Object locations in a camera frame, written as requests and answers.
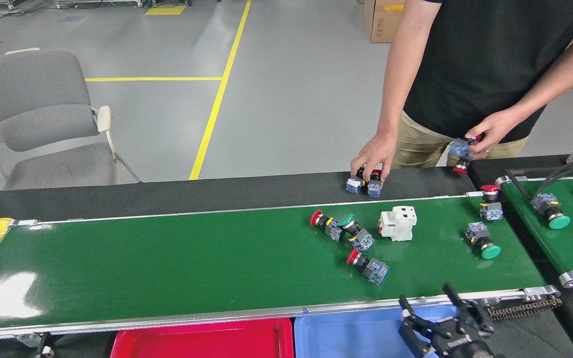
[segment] chair seat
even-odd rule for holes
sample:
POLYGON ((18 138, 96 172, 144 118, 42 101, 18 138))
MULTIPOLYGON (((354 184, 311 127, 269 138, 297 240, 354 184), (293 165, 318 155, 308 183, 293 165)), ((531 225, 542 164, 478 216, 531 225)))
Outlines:
POLYGON ((94 143, 16 163, 4 190, 114 184, 114 157, 94 143))

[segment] hand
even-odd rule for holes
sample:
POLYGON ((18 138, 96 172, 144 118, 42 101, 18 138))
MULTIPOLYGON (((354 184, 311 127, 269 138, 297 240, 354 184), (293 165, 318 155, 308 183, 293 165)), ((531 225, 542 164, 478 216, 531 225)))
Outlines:
POLYGON ((517 124, 523 122, 525 118, 521 118, 518 114, 510 109, 499 111, 487 116, 481 123, 473 127, 466 133, 466 138, 474 138, 480 134, 485 134, 485 137, 477 144, 470 145, 470 150, 475 152, 473 159, 484 159, 487 153, 492 149, 511 131, 517 124))
POLYGON ((373 169, 375 169, 379 163, 382 163, 382 181, 384 181, 390 173, 390 165, 393 163, 395 147, 395 136, 389 133, 376 133, 351 161, 351 175, 357 174, 357 170, 363 165, 366 165, 364 169, 364 180, 369 181, 373 169))

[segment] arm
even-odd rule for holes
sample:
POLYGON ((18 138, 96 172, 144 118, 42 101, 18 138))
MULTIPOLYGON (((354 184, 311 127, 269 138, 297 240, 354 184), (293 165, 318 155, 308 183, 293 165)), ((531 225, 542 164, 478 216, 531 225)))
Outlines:
MULTIPOLYGON (((534 84, 514 106, 500 112, 496 112, 485 118, 466 133, 471 138, 485 133, 484 140, 470 149, 479 153, 483 150, 491 150, 507 135, 512 128, 528 118, 534 111, 548 104, 573 87, 573 44, 543 74, 541 79, 534 84)), ((475 158, 484 158, 487 153, 477 154, 475 158)))
POLYGON ((382 180, 388 176, 395 154, 399 119, 439 7, 441 4, 425 0, 405 2, 404 13, 388 52, 377 132, 351 161, 351 175, 366 165, 364 179, 368 181, 373 169, 382 163, 382 180))

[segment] yellow floor line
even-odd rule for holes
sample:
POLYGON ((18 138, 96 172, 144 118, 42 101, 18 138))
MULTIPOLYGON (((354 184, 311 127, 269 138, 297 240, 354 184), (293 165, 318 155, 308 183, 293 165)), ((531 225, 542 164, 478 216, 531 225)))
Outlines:
POLYGON ((240 43, 240 38, 243 34, 243 29, 245 29, 245 22, 247 15, 249 14, 249 7, 251 7, 251 0, 247 0, 245 6, 245 12, 243 12, 243 18, 240 20, 240 25, 238 26, 238 32, 236 32, 236 38, 234 39, 234 45, 231 48, 231 52, 229 54, 229 60, 227 60, 227 66, 225 67, 225 73, 222 75, 222 80, 220 81, 220 86, 218 87, 218 93, 216 93, 216 101, 214 102, 213 107, 211 108, 209 121, 207 121, 207 127, 205 128, 205 133, 202 136, 202 141, 200 142, 200 148, 198 148, 198 154, 196 155, 196 160, 193 162, 193 168, 191 169, 191 175, 189 176, 189 180, 196 180, 198 179, 198 175, 200 175, 200 170, 202 169, 202 162, 205 159, 205 154, 207 154, 207 147, 209 147, 211 134, 213 133, 213 128, 216 125, 216 119, 218 118, 218 112, 220 111, 222 97, 225 94, 225 88, 227 88, 227 82, 229 81, 229 74, 231 73, 231 68, 234 64, 234 59, 236 58, 238 44, 240 43))
POLYGON ((113 81, 220 81, 222 77, 100 77, 86 79, 86 82, 113 81))
POLYGON ((149 9, 145 14, 180 14, 186 6, 157 6, 149 9))

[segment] green push button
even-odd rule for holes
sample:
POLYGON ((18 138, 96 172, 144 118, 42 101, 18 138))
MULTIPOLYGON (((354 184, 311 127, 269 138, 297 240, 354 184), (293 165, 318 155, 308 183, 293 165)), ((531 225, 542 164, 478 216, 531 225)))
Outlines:
POLYGON ((550 228, 551 229, 563 229, 564 227, 567 226, 567 224, 569 224, 570 219, 569 217, 566 216, 561 216, 561 217, 555 217, 552 220, 550 220, 550 228))
POLYGON ((494 245, 491 247, 486 247, 486 249, 481 252, 481 256, 482 258, 489 260, 496 258, 496 256, 498 256, 498 254, 500 253, 501 253, 501 247, 494 245))
POLYGON ((337 225, 344 227, 348 225, 348 223, 351 222, 351 220, 353 220, 353 214, 348 214, 345 217, 343 217, 342 220, 339 220, 339 222, 337 222, 337 225))

